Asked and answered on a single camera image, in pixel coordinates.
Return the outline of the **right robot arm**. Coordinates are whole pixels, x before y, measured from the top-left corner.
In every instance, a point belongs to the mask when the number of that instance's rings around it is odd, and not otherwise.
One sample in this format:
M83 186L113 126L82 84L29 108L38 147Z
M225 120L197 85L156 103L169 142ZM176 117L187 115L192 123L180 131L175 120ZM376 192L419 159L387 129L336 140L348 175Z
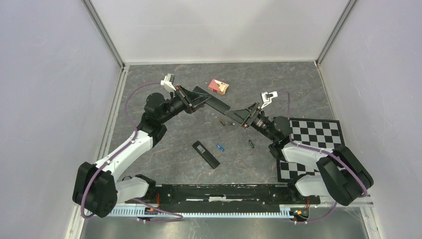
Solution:
M366 197L374 184L372 176L348 147L326 149L294 141L288 117L269 119L258 103L224 114L243 128L252 127L270 139L269 149L274 158L318 171L317 175L297 176L289 183L287 195L293 203L300 203L307 196L330 196L348 206L357 198Z

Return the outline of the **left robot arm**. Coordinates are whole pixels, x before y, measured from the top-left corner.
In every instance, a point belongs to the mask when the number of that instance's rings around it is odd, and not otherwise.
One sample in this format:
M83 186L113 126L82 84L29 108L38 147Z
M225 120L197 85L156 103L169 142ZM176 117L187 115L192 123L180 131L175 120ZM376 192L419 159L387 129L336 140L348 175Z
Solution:
M134 177L118 182L122 173L142 154L151 150L167 131L165 122L182 111L192 114L208 102L208 93L189 91L181 86L171 90L170 98L152 93L146 99L144 113L131 136L112 153L95 163L82 163L77 171L72 200L80 206L84 219L107 216L116 204L133 199L150 203L156 189L146 180Z

